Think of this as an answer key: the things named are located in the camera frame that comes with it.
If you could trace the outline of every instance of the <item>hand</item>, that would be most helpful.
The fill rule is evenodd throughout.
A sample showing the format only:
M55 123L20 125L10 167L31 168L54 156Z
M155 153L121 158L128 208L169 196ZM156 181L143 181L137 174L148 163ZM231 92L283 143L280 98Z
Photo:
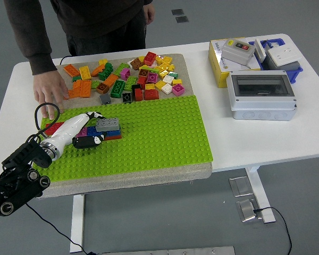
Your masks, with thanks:
M151 3L151 4L144 5L143 9L144 9L145 21L147 25L149 25L155 19L155 7Z
M64 112L63 97L69 97L69 90L58 71L34 75L33 91L34 98L37 102L39 102L39 104L53 103L53 95L60 113ZM47 118L46 106L41 108L41 113L44 118ZM48 117L50 120L54 119L54 107L52 106L48 107Z

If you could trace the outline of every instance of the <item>person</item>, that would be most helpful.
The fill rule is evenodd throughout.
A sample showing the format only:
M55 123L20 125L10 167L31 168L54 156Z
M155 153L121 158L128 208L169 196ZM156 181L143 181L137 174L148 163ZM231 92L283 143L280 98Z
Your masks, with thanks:
M35 100L55 103L63 113L68 89L51 58L44 16L39 0L4 0L16 42L29 60ZM66 33L72 56L145 48L146 25L153 22L152 0L51 0ZM54 119L53 107L41 108Z

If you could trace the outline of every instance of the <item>transparent lid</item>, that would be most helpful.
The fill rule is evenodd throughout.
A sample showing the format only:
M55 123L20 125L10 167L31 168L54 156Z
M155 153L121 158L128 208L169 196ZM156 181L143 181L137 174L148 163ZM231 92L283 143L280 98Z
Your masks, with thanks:
M233 75L236 96L294 96L286 75Z

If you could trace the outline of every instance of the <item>robotic arm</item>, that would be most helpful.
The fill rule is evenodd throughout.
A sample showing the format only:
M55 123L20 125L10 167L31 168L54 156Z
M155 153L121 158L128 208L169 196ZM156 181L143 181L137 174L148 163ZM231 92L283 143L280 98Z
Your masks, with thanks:
M75 148L91 148L98 146L106 133L99 137L75 136L92 118L105 118L98 112L87 112L73 117L49 138L42 142L39 134L32 135L13 154L2 162L3 172L0 175L0 216L8 216L18 210L34 197L39 197L49 187L50 179L40 176L32 168L32 162L42 168L48 168L52 161L61 157L66 145Z

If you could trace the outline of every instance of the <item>dark sweater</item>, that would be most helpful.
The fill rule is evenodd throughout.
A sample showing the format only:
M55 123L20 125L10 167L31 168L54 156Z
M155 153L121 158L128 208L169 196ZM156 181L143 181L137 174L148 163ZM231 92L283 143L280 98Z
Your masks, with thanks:
M16 42L33 75L55 71L39 0L4 0ZM128 23L152 0L51 0L66 34L78 38L105 35Z

